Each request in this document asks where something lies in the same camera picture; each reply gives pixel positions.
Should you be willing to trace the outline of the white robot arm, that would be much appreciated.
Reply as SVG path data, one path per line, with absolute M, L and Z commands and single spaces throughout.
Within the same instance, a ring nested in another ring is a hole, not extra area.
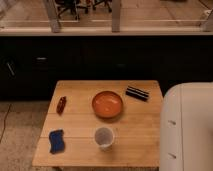
M 159 171 L 213 171 L 213 82 L 170 88 L 160 119 Z

